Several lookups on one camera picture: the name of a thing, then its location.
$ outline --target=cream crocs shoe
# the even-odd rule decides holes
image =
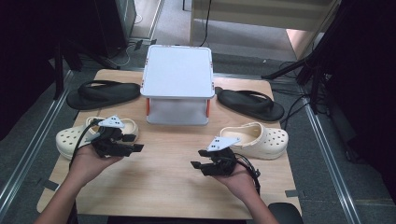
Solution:
[[[80,125],[77,127],[69,128],[62,130],[56,134],[56,147],[58,151],[66,157],[68,160],[71,160],[73,157],[74,150],[76,148],[76,143],[78,139],[81,137],[81,134],[84,132],[86,127],[90,125],[94,119],[104,119],[100,117],[89,117],[85,121],[85,125]],[[136,123],[131,119],[121,119],[122,123],[125,124],[124,128],[121,128],[123,134],[134,134],[136,138],[132,143],[128,142],[128,144],[133,144],[137,140],[138,128]],[[88,145],[90,141],[86,139],[90,139],[94,134],[96,134],[99,130],[98,126],[91,127],[82,138],[78,147],[82,147]]]
[[[284,130],[265,128],[259,122],[223,128],[219,136],[239,137],[241,141],[230,146],[233,152],[263,160],[274,160],[280,157],[289,142],[289,136]]]

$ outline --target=light wood tabletop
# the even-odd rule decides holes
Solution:
[[[142,72],[100,70],[95,79],[141,83]],[[259,91],[273,97],[267,81],[215,77],[215,86],[225,90]],[[210,103],[209,122],[205,126],[170,126],[146,121],[146,99],[142,96],[128,103],[81,111],[74,126],[88,117],[108,118],[118,115],[132,119],[139,128],[137,144],[143,150],[105,169],[87,184],[77,197],[80,214],[131,217],[193,217],[251,219],[246,207],[213,177],[203,176],[191,161],[211,162],[200,157],[224,127],[236,127],[257,121],[235,113],[218,103]],[[279,128],[279,122],[264,123]],[[262,175],[261,196],[267,203],[292,203],[301,212],[297,197],[287,197],[285,190],[294,190],[288,154],[273,161],[249,159]],[[49,180],[61,184],[68,172],[69,160],[59,157]],[[54,191],[44,189],[37,204],[41,212]]]

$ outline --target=person's right arm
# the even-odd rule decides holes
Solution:
[[[230,176],[217,175],[213,177],[225,185],[235,197],[245,204],[256,224],[278,223],[257,193],[253,179],[245,167],[236,164]]]

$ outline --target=flip-flop strap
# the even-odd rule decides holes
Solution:
[[[235,106],[242,106],[245,109],[252,111],[259,111],[259,112],[268,110],[274,106],[274,102],[272,101],[272,99],[269,96],[265,95],[264,93],[258,91],[236,91],[236,92],[244,95],[259,95],[259,97],[263,96],[260,97],[261,99],[263,99],[263,101],[261,103],[256,103],[256,104],[233,104]]]
[[[89,85],[92,83],[103,84],[103,86],[115,86],[120,84],[120,82],[110,81],[110,80],[93,80],[93,81],[84,82],[78,88],[78,94],[86,99],[94,100],[94,101],[107,101],[108,99],[110,99],[111,96],[113,96],[113,94],[104,91],[99,91],[95,88],[90,87]]]

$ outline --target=forearm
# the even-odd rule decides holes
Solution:
[[[66,178],[35,223],[66,223],[80,190],[72,179]]]
[[[262,198],[256,194],[251,195],[248,198],[242,200],[247,207],[251,216],[253,217],[254,223],[256,224],[275,224],[278,223],[268,209],[267,205],[262,201]]]

